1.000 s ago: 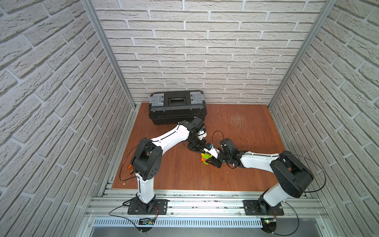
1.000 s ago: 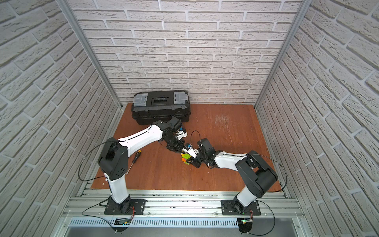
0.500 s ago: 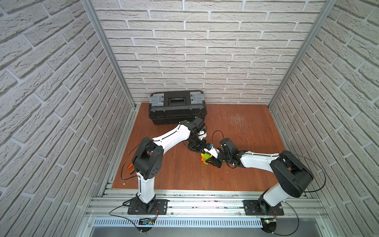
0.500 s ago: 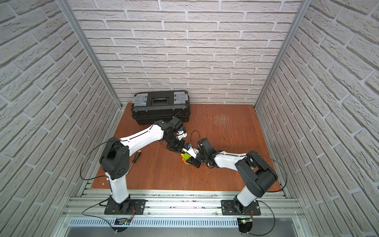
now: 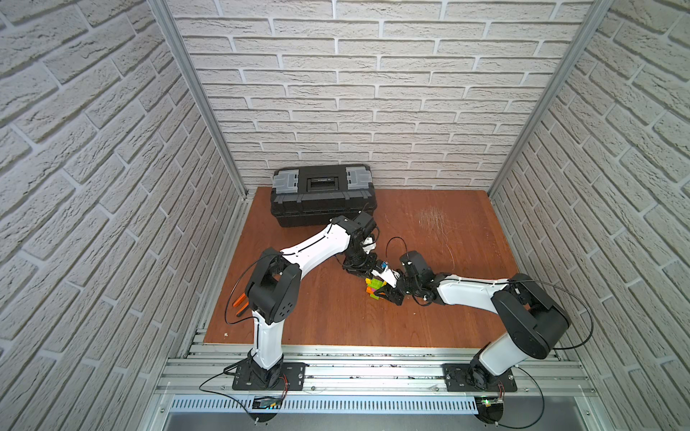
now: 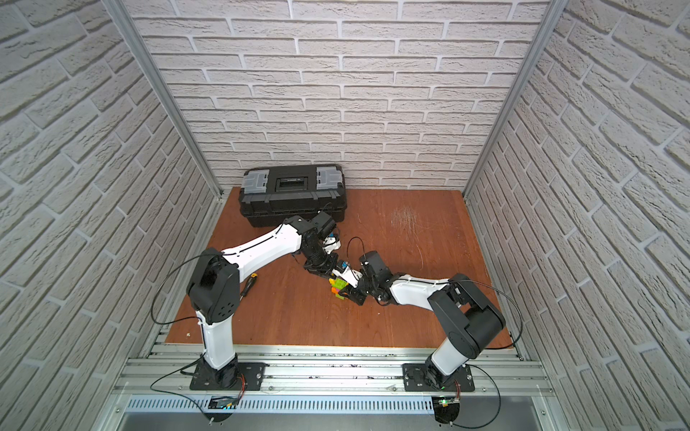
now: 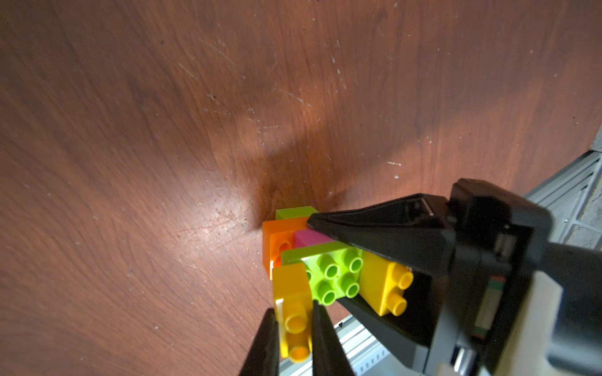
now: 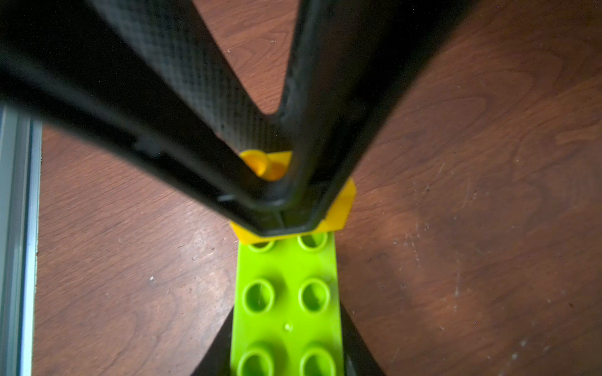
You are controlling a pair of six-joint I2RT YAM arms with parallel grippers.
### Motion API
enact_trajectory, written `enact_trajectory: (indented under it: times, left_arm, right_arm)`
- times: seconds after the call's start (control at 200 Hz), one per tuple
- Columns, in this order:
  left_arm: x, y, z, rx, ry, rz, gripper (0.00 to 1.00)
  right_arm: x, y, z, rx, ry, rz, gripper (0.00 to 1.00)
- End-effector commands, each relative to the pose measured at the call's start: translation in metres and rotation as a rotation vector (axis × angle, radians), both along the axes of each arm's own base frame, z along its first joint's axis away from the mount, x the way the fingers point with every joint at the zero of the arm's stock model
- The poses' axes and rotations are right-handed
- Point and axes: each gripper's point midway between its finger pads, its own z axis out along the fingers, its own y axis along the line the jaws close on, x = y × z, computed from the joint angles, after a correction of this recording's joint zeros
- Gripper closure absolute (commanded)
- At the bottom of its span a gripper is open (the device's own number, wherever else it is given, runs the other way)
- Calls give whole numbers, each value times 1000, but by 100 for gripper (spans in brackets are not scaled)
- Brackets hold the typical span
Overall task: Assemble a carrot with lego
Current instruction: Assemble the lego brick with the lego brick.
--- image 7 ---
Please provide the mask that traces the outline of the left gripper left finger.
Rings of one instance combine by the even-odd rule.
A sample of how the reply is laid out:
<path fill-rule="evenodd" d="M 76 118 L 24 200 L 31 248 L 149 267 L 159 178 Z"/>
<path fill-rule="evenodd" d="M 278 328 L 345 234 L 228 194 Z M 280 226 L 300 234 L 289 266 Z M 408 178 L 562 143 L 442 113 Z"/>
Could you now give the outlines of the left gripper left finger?
<path fill-rule="evenodd" d="M 279 375 L 278 322 L 273 308 L 266 310 L 239 376 Z"/>

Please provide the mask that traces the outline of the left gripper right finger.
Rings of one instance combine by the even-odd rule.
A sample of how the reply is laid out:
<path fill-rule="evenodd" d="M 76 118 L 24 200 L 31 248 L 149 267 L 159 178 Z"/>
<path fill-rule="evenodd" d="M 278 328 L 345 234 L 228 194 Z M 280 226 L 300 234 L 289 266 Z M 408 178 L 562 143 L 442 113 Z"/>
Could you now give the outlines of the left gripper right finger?
<path fill-rule="evenodd" d="M 313 301 L 311 339 L 313 376 L 354 376 L 329 314 L 316 300 Z"/>

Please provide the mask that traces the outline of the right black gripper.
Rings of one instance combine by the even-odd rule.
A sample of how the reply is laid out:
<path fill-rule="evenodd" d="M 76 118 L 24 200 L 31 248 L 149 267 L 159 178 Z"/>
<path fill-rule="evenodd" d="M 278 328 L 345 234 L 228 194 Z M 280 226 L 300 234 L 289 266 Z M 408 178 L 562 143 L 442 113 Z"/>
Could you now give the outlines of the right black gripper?
<path fill-rule="evenodd" d="M 340 303 L 406 368 L 432 375 L 439 365 L 451 364 L 459 347 L 473 350 L 479 365 L 495 371 L 542 260 L 552 217 L 492 183 L 460 179 L 451 189 L 449 207 L 445 197 L 414 194 L 366 208 L 315 213 L 307 224 L 422 273 L 405 291 L 408 306 L 400 316 L 378 316 L 360 295 Z M 435 327 L 430 276 L 446 274 L 450 263 Z"/>

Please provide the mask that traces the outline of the yellow small lego brick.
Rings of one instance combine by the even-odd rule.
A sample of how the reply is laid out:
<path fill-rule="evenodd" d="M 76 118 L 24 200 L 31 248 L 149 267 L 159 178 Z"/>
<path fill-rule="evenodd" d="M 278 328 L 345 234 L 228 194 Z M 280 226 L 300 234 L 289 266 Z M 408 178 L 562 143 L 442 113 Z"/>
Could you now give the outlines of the yellow small lego brick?
<path fill-rule="evenodd" d="M 282 358 L 302 363 L 312 351 L 313 297 L 305 265 L 275 267 L 272 286 Z"/>
<path fill-rule="evenodd" d="M 378 316 L 401 316 L 408 303 L 404 292 L 412 285 L 412 270 L 370 252 L 363 254 L 360 273 L 360 296 Z"/>

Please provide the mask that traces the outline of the green long lego brick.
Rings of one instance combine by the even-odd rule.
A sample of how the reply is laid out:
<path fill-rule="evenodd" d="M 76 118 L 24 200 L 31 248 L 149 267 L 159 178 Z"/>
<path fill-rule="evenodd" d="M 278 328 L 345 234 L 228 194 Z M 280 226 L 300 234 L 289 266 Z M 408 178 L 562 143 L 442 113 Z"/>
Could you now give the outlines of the green long lego brick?
<path fill-rule="evenodd" d="M 313 299 L 323 306 L 352 299 L 360 291 L 364 260 L 359 248 L 333 241 L 285 251 L 281 261 L 282 265 L 304 264 Z"/>

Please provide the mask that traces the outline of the pink lego brick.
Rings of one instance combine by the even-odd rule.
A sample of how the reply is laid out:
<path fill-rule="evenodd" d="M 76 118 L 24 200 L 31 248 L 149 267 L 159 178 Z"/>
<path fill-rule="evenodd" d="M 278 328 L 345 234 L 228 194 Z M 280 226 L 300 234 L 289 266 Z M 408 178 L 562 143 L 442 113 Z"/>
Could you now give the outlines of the pink lego brick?
<path fill-rule="evenodd" d="M 294 234 L 295 248 L 311 247 L 333 241 L 332 238 L 311 229 L 298 230 Z"/>

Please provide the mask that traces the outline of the small green lego brick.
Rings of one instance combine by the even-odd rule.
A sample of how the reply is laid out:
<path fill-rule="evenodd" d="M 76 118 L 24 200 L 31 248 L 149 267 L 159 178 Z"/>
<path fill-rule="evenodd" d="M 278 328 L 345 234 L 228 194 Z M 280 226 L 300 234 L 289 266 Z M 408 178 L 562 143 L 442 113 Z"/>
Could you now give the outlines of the small green lego brick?
<path fill-rule="evenodd" d="M 296 219 L 296 218 L 302 218 L 302 217 L 309 217 L 317 212 L 318 212 L 318 210 L 316 210 L 312 206 L 303 206 L 303 207 L 296 207 L 296 208 L 281 208 L 276 211 L 275 219 L 276 220 L 284 220 L 284 219 Z"/>

